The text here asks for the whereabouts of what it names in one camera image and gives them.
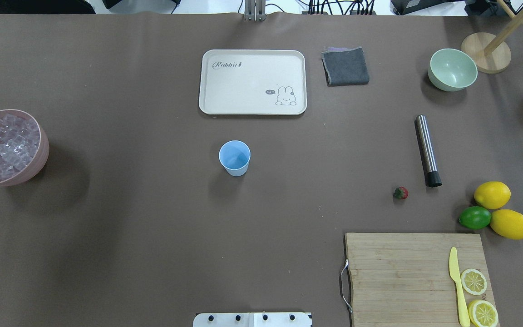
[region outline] strawberry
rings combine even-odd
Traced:
[[[398,188],[395,188],[395,192],[393,193],[393,197],[397,199],[406,199],[409,196],[409,191],[407,191],[406,188],[403,186],[399,186]]]

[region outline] yellow knife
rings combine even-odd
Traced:
[[[449,276],[455,282],[457,290],[457,312],[459,313],[459,325],[469,327],[469,314],[467,313],[467,304],[463,296],[463,287],[461,286],[461,276],[459,275],[459,262],[457,261],[457,249],[452,247],[449,253]]]

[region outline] gray cloth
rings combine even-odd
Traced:
[[[330,86],[369,83],[369,71],[362,46],[354,49],[329,48],[322,52],[322,62]]]

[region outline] blue cup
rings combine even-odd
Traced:
[[[247,144],[229,141],[219,150],[219,161],[231,176],[241,176],[247,171],[252,153]]]

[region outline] round wooden base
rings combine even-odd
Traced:
[[[461,50],[474,60],[480,72],[495,74],[502,72],[510,65],[512,53],[505,42],[502,42],[491,54],[487,56],[484,54],[485,47],[495,37],[490,33],[474,33],[461,43]]]

